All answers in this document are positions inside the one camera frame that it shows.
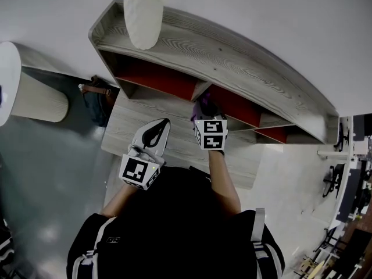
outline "gray floor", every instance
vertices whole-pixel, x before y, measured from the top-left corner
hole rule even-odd
[[[24,71],[64,92],[70,111],[56,124],[11,116],[0,127],[1,209],[24,276],[66,278],[74,237],[103,205],[112,155],[101,150],[104,128],[91,122],[79,79]]]

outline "black shirt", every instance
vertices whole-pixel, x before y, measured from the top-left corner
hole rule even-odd
[[[164,167],[150,189],[137,191],[107,226],[97,246],[99,278],[241,271],[256,278],[254,218],[254,211],[246,211],[226,220],[207,178]],[[107,220],[93,214],[85,221],[69,252],[68,278],[75,259],[93,250],[98,230]],[[264,237],[279,249],[267,228]]]

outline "white vase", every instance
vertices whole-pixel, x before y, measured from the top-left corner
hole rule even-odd
[[[133,45],[152,48],[162,28],[163,0],[124,0],[124,17]]]

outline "white round table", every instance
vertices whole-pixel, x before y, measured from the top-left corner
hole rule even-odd
[[[65,94],[22,72],[17,47],[0,44],[0,126],[10,115],[60,122],[69,109]]]

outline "person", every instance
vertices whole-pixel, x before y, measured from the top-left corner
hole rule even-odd
[[[96,247],[99,278],[224,272],[256,278],[255,211],[241,212],[223,152],[208,152],[210,180],[197,170],[163,167],[147,191],[124,184],[85,221],[68,255],[68,279],[76,276],[76,259],[94,248],[99,229],[113,217]],[[279,253],[283,271],[284,258],[266,226],[264,238]],[[80,266],[78,277],[92,277],[91,268],[84,272]]]

